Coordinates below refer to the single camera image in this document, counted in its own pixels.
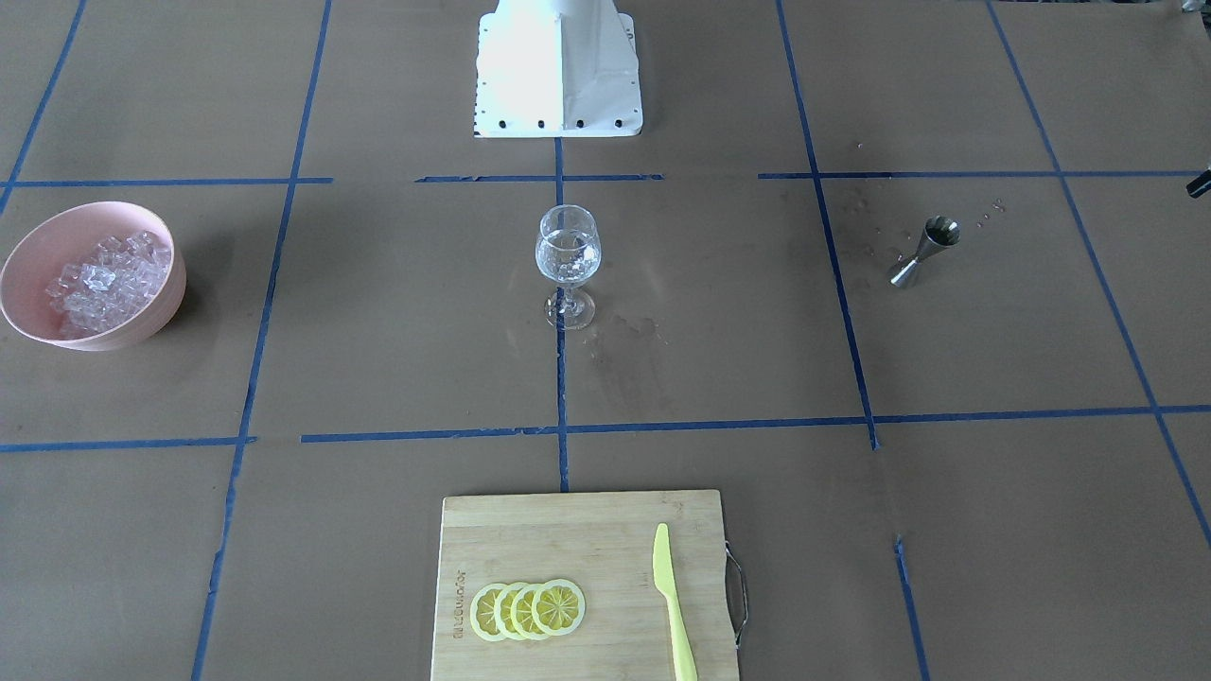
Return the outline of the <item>steel double jigger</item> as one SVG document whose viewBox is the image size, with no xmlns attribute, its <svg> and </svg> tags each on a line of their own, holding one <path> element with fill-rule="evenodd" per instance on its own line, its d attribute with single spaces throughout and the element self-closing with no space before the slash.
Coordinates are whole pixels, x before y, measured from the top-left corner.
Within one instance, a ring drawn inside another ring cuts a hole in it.
<svg viewBox="0 0 1211 681">
<path fill-rule="evenodd" d="M 957 221 L 946 216 L 934 216 L 922 227 L 922 238 L 916 251 L 903 262 L 899 262 L 891 269 L 889 284 L 894 288 L 909 288 L 920 270 L 922 263 L 935 257 L 959 242 L 962 227 Z"/>
</svg>

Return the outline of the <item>clear wine glass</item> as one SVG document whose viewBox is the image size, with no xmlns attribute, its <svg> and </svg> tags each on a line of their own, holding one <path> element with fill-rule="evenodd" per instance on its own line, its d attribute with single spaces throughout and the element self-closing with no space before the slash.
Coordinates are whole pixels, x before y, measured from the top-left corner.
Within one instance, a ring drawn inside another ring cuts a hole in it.
<svg viewBox="0 0 1211 681">
<path fill-rule="evenodd" d="M 579 205 L 557 205 L 543 216 L 534 250 L 539 271 L 556 288 L 546 302 L 549 324 L 582 330 L 595 317 L 595 301 L 582 285 L 602 262 L 602 244 L 595 216 Z"/>
</svg>

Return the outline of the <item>pile of clear ice cubes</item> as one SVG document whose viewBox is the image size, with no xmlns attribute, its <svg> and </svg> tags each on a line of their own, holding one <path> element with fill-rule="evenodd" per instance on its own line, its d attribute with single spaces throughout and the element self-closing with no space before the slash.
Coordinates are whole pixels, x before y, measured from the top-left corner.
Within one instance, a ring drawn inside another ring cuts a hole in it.
<svg viewBox="0 0 1211 681">
<path fill-rule="evenodd" d="M 148 230 L 107 236 L 87 254 L 61 267 L 44 294 L 58 314 L 58 331 L 78 340 L 130 322 L 163 288 L 172 251 Z"/>
</svg>

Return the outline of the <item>bamboo cutting board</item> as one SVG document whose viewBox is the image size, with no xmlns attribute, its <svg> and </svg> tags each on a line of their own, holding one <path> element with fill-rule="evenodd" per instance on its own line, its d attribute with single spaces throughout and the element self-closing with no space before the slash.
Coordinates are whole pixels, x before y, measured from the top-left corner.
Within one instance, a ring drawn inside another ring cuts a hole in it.
<svg viewBox="0 0 1211 681">
<path fill-rule="evenodd" d="M 434 680 L 671 680 L 666 601 L 654 585 L 658 525 L 668 530 L 681 612 L 701 680 L 736 680 L 718 491 L 467 496 L 443 500 Z M 493 583 L 564 578 L 587 599 L 566 637 L 487 641 L 474 599 Z"/>
</svg>

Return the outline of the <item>yellow-green plastic knife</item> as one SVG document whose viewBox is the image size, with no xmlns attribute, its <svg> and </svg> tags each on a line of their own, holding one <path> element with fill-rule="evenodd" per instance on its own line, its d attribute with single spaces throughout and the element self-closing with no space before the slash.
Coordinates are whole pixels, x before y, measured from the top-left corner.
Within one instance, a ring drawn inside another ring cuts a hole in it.
<svg viewBox="0 0 1211 681">
<path fill-rule="evenodd" d="M 698 666 L 695 659 L 693 659 L 691 639 L 689 639 L 685 628 L 677 593 L 675 565 L 672 565 L 672 546 L 666 523 L 658 523 L 655 526 L 650 560 L 653 585 L 666 603 L 675 680 L 699 680 Z"/>
</svg>

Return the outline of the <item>pink bowl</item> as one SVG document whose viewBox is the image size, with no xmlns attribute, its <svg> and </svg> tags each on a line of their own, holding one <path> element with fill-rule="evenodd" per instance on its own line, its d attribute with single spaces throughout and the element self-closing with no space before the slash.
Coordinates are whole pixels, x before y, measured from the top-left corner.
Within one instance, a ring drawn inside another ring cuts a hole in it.
<svg viewBox="0 0 1211 681">
<path fill-rule="evenodd" d="M 150 305 L 117 328 L 78 340 L 58 331 L 61 317 L 44 293 L 61 267 L 87 254 L 107 236 L 127 238 L 148 230 L 172 251 L 170 275 Z M 116 201 L 78 206 L 44 221 L 18 242 L 2 267 L 2 315 L 23 336 L 78 351 L 111 351 L 147 340 L 163 328 L 180 307 L 186 288 L 184 258 L 167 224 L 147 207 Z"/>
</svg>

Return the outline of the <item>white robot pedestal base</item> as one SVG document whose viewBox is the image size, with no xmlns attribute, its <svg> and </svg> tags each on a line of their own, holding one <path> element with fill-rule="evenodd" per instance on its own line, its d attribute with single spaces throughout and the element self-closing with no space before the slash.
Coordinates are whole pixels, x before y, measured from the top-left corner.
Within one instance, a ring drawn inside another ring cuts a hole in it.
<svg viewBox="0 0 1211 681">
<path fill-rule="evenodd" d="M 613 1 L 498 2 L 477 30 L 474 135 L 641 135 L 635 33 L 633 18 Z"/>
</svg>

